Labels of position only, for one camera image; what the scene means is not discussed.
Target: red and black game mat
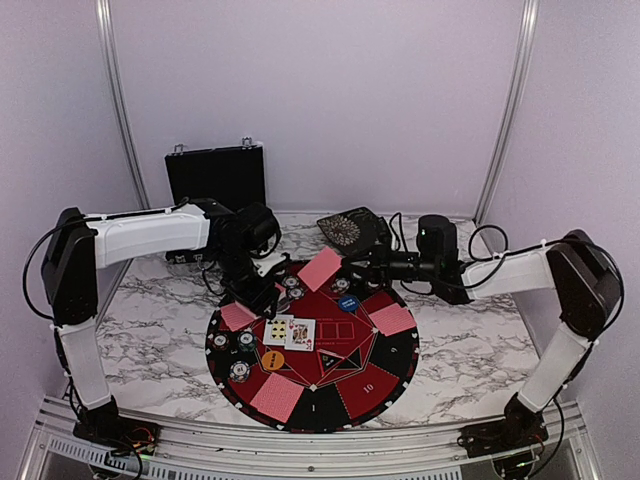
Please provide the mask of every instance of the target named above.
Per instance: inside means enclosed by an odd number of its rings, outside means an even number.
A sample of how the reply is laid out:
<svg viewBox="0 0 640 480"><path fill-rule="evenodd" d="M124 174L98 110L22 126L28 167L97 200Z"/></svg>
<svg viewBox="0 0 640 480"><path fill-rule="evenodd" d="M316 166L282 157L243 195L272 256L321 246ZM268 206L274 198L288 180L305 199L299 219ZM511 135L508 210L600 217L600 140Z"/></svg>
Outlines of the red and black game mat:
<svg viewBox="0 0 640 480"><path fill-rule="evenodd" d="M343 430L376 417L406 390L418 362L418 330L385 336L372 322L370 315L385 307L406 306L394 290L369 288L338 271L311 292L297 278L304 265L292 263L277 281L290 302L283 314L315 320L311 351L265 345L265 329L275 338L282 327L264 318L232 332L218 310L207 332L207 361L225 397L254 420L293 432ZM353 312L339 305L349 296Z"/></svg>

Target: pink playing card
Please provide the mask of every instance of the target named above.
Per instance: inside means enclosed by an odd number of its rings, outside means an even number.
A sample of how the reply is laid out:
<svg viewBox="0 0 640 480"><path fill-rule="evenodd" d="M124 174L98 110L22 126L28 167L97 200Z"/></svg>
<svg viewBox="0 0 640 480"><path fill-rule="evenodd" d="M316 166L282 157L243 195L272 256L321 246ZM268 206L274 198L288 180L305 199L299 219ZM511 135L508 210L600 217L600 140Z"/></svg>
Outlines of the pink playing card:
<svg viewBox="0 0 640 480"><path fill-rule="evenodd" d="M259 412L285 423L289 420L303 391L302 385L272 373L251 400L251 406L257 408Z"/></svg>
<svg viewBox="0 0 640 480"><path fill-rule="evenodd" d="M232 332L237 332L258 318L251 310L236 302L225 305L220 309L220 312L224 323Z"/></svg>
<svg viewBox="0 0 640 480"><path fill-rule="evenodd" d="M329 247L324 247L316 257L298 272L298 277L312 292L318 290L329 277L340 270L340 256Z"/></svg>
<svg viewBox="0 0 640 480"><path fill-rule="evenodd" d="M416 326L416 321L411 312L397 303L392 303L388 307L370 313L369 318L376 328L387 337Z"/></svg>

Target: table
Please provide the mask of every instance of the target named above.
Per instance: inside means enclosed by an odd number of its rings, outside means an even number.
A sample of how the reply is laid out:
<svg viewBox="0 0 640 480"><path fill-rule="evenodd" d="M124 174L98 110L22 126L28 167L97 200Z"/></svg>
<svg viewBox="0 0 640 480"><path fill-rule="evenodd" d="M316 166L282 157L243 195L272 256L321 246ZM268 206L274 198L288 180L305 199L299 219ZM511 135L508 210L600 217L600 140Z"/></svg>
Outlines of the table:
<svg viewBox="0 0 640 480"><path fill-rule="evenodd" d="M327 245L315 225L323 216L277 214L283 230L279 249L293 259L311 259ZM456 225L466 258L475 227L470 221ZM414 244L417 217L406 216L404 226ZM486 249L477 253L486 254ZM451 306L396 288L418 324L418 367L398 401L360 428L501 413L538 361L511 297ZM97 334L105 374L120 406L182 419L259 425L227 401L209 372L204 344L216 305L195 266L168 265L161 255L132 262Z"/></svg>

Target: white wall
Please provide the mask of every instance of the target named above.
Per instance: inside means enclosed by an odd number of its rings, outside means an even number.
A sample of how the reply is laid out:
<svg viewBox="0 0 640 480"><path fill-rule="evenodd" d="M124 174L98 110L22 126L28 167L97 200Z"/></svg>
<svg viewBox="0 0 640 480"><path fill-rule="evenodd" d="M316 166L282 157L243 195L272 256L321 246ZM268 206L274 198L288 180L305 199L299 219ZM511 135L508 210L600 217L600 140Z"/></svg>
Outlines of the white wall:
<svg viewBox="0 0 640 480"><path fill-rule="evenodd" d="M265 142L271 206L472 215L523 2L114 0L125 97L154 206L164 156Z"/></svg>
<svg viewBox="0 0 640 480"><path fill-rule="evenodd" d="M12 479L44 394L64 385L48 324L22 299L25 256L67 206L121 211L136 203L94 2L0 2L0 65L0 478ZM31 288L47 311L39 261Z"/></svg>
<svg viewBox="0 0 640 480"><path fill-rule="evenodd" d="M514 247L581 227L610 250L625 312L574 382L606 479L640 456L640 3L542 0L524 99L488 222ZM558 325L552 295L518 304L538 346Z"/></svg>

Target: white marble surface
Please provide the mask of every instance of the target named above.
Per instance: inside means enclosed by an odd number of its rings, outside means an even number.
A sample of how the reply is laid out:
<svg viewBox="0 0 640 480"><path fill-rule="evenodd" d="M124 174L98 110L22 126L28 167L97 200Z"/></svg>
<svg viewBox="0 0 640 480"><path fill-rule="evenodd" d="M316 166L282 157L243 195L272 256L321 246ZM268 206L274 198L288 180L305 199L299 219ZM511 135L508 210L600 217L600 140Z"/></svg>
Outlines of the white marble surface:
<svg viewBox="0 0 640 480"><path fill-rule="evenodd" d="M312 258L326 243L315 225L324 215L280 214L280 249ZM414 245L416 218L405 217ZM458 222L462 257L473 231ZM478 254L485 254L483 246ZM428 285L414 284L415 289ZM421 355L407 391L365 427L468 420L502 412L533 370L537 355L509 296L450 306L434 297L398 291L418 323ZM143 412L236 425L259 425L218 391L204 353L216 299L199 271L168 265L162 256L136 259L104 321L98 344L120 406Z"/></svg>

